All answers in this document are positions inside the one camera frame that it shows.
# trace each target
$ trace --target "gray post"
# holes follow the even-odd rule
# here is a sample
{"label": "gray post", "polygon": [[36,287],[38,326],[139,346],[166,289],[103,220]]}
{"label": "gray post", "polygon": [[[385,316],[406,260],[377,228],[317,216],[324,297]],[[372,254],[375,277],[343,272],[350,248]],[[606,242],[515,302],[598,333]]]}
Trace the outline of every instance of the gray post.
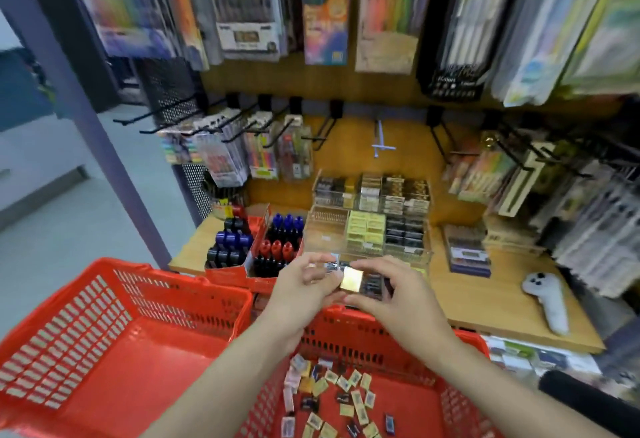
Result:
{"label": "gray post", "polygon": [[140,194],[102,127],[91,102],[76,78],[37,0],[0,0],[0,8],[20,30],[42,65],[89,150],[136,226],[158,266],[167,269],[171,255],[153,223]]}

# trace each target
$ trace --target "red shopping basket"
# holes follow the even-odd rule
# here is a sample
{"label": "red shopping basket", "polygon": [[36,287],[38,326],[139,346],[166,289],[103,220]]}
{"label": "red shopping basket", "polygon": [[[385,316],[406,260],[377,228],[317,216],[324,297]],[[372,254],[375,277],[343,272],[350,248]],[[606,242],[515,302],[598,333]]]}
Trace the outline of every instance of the red shopping basket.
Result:
{"label": "red shopping basket", "polygon": [[[456,331],[466,344],[473,345],[486,356],[489,349],[482,337],[471,332]],[[496,438],[500,433],[480,411],[443,378],[424,367],[405,352],[382,326],[359,311],[344,307],[325,310],[305,329],[298,351],[307,359],[324,357],[348,366],[348,377],[354,368],[372,375],[371,391],[375,406],[367,409],[384,437],[384,415],[395,418],[396,436],[403,438]],[[288,360],[262,388],[256,404],[237,437],[280,438],[280,422],[285,415],[282,391]],[[338,436],[349,436],[346,426],[351,418],[340,416],[335,394],[330,385],[321,395],[318,415],[337,429]],[[300,411],[300,393],[294,395],[296,437],[302,435],[308,412]]]}
{"label": "red shopping basket", "polygon": [[0,343],[0,428],[136,437],[250,324],[248,290],[99,259]]}

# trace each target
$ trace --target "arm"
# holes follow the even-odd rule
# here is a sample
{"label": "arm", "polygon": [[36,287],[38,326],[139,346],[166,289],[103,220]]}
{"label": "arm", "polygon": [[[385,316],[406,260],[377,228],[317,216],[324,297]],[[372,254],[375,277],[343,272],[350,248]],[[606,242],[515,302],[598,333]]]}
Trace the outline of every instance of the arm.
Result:
{"label": "arm", "polygon": [[466,395],[507,438],[612,438],[604,428],[540,391],[521,385],[451,330],[433,290],[419,272],[391,256],[352,263],[388,276],[389,302],[350,295],[345,302],[371,313],[405,350]]}
{"label": "arm", "polygon": [[309,264],[335,257],[305,253],[281,271],[269,303],[256,322],[203,372],[141,438],[234,436],[260,389],[292,353],[304,328],[324,305],[344,297],[334,290],[340,272]]}

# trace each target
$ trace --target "perforated metal panel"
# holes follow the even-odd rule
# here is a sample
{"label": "perforated metal panel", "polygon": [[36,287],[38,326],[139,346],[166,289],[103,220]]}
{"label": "perforated metal panel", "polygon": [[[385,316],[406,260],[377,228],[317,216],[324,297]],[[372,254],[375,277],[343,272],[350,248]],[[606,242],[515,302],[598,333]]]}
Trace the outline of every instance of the perforated metal panel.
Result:
{"label": "perforated metal panel", "polygon": [[[192,71],[181,58],[136,59],[134,66],[151,110],[180,101],[195,94],[196,90],[203,90],[200,75]],[[195,100],[191,100],[163,110],[154,120],[156,125],[173,122],[196,111],[197,108]],[[196,224],[201,223],[211,212],[211,200],[208,194],[202,191],[204,170],[205,166],[199,163],[173,166],[173,173]]]}

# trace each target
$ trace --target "gray tile floor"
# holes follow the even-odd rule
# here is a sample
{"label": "gray tile floor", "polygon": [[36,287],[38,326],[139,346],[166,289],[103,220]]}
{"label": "gray tile floor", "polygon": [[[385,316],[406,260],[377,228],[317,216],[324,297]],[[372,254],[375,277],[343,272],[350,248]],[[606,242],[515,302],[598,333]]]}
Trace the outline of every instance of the gray tile floor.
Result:
{"label": "gray tile floor", "polygon": [[[119,106],[100,119],[174,256],[195,227],[159,138],[138,133],[152,122],[112,122],[145,111]],[[96,258],[155,265],[95,160],[86,169],[89,180],[0,232],[0,338]]]}

